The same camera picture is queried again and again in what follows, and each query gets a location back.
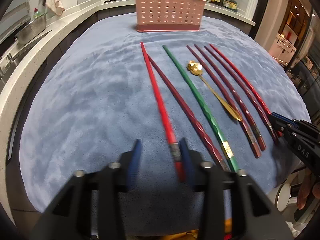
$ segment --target sink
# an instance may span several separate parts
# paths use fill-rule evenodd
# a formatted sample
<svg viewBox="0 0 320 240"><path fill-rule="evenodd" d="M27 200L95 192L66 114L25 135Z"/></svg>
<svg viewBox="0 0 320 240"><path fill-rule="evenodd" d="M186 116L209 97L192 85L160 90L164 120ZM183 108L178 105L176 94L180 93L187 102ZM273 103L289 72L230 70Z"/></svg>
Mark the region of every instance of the sink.
<svg viewBox="0 0 320 240"><path fill-rule="evenodd" d="M17 68L19 63L22 61L22 59L28 54L28 52L39 42L41 39L43 39L49 32L41 35L40 37L34 39L30 43L28 43L26 46L24 46L13 58L12 62L9 62L4 70L3 70L3 76L0 74L0 93L3 90L5 84L9 80L10 76L12 75L13 71Z"/></svg>

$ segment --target screw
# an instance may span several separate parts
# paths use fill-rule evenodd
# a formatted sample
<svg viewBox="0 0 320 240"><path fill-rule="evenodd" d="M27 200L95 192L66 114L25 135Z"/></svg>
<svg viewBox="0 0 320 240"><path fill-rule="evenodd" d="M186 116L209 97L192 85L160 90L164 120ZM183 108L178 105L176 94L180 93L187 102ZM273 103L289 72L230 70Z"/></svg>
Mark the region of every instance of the screw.
<svg viewBox="0 0 320 240"><path fill-rule="evenodd" d="M76 177L83 177L84 176L84 171L83 170L75 171L74 175Z"/></svg>
<svg viewBox="0 0 320 240"><path fill-rule="evenodd" d="M119 162L109 163L110 169L119 169L120 167L121 167L121 164Z"/></svg>
<svg viewBox="0 0 320 240"><path fill-rule="evenodd" d="M207 169L207 168L212 168L213 163L212 162L201 162L200 164L203 168Z"/></svg>
<svg viewBox="0 0 320 240"><path fill-rule="evenodd" d="M243 170L243 169L240 169L240 170L238 170L237 171L237 174L239 175L239 176L247 176L247 173L245 172L245 170Z"/></svg>

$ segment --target pink plastic basket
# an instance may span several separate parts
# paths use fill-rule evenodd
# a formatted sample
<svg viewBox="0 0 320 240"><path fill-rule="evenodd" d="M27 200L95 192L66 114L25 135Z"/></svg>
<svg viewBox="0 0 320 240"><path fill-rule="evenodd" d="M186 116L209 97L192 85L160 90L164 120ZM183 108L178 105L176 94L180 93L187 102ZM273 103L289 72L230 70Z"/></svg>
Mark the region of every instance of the pink plastic basket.
<svg viewBox="0 0 320 240"><path fill-rule="evenodd" d="M199 31L205 0L136 0L138 32Z"/></svg>

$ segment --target gold spoon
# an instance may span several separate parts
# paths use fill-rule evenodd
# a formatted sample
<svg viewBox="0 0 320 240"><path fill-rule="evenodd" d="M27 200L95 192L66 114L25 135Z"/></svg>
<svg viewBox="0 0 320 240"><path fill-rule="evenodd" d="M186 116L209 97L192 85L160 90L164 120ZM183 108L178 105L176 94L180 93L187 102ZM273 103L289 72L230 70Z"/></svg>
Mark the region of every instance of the gold spoon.
<svg viewBox="0 0 320 240"><path fill-rule="evenodd" d="M194 60L190 60L187 66L187 69L195 76L199 76L199 78L206 84L206 86L210 89L210 91L216 96L216 98L220 101L223 107L231 114L232 117L242 122L241 116L238 112L230 106L223 98L221 98L216 91L208 84L208 82L202 76L202 65L200 63L196 63Z"/></svg>

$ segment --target white countertop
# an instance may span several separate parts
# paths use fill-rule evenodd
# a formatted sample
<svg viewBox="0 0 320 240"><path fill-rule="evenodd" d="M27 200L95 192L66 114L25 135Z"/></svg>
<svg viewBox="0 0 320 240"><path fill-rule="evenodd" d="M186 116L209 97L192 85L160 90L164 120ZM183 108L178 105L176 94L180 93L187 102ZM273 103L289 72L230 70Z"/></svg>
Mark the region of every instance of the white countertop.
<svg viewBox="0 0 320 240"><path fill-rule="evenodd" d="M74 28L99 10L135 4L135 0L118 0L104 3L105 1L107 0L90 0L67 9L63 13L63 17L55 16L48 19L46 30L39 34L39 36L49 32L50 30L51 32L37 43L24 57L12 73L0 94L0 202L12 221L13 218L9 207L6 189L5 167L11 127L20 101L33 76L36 74L44 60ZM204 8L234 17L250 25L255 25L253 21L245 18L241 14L223 7L206 3ZM17 41L12 44L12 46L3 55L3 58L0 61L0 66L3 68L8 63L6 55L9 52L14 56L20 49L21 46L18 45Z"/></svg>

